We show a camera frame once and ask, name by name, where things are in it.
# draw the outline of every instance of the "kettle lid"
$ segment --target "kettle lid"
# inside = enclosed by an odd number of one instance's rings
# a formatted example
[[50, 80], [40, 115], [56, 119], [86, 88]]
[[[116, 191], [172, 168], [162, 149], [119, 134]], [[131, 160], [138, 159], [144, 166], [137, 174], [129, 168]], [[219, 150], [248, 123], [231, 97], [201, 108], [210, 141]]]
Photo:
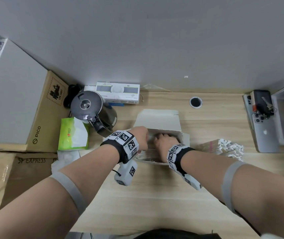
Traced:
[[103, 106], [102, 97], [95, 91], [81, 91], [71, 102], [72, 114], [80, 120], [89, 120], [99, 114]]

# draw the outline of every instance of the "blue object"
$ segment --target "blue object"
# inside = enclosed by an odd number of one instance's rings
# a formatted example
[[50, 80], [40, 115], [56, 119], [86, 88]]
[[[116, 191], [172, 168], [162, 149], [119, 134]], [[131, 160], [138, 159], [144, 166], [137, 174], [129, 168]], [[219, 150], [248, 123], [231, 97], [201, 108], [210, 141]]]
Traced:
[[111, 103], [111, 102], [109, 102], [109, 105], [111, 105], [111, 106], [124, 106], [123, 103]]

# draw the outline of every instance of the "hand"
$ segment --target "hand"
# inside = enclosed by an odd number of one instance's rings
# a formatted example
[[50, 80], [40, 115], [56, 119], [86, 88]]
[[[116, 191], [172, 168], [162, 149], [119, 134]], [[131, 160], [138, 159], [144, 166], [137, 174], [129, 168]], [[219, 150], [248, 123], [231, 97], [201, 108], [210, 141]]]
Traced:
[[138, 152], [146, 151], [148, 149], [147, 141], [149, 139], [148, 129], [144, 126], [136, 126], [132, 128], [129, 132], [135, 136], [137, 142], [139, 143]]
[[179, 141], [175, 137], [170, 137], [167, 134], [159, 134], [155, 138], [154, 144], [160, 154], [161, 161], [167, 163], [166, 157], [168, 150], [173, 145], [179, 144]]

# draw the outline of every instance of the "wire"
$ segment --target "wire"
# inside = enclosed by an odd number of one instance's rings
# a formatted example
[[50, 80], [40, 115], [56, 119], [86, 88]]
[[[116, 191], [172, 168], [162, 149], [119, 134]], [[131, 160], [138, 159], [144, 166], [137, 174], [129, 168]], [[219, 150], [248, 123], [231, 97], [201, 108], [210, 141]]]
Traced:
[[115, 171], [114, 169], [112, 171], [116, 172], [119, 176], [121, 176], [121, 174], [118, 171]]

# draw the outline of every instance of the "white wall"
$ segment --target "white wall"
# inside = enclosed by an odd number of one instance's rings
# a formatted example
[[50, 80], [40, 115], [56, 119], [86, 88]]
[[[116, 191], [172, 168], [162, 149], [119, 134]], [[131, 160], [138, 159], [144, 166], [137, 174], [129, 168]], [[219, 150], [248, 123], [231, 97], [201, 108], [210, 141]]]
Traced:
[[249, 89], [284, 79], [284, 0], [0, 0], [0, 35], [86, 85]]

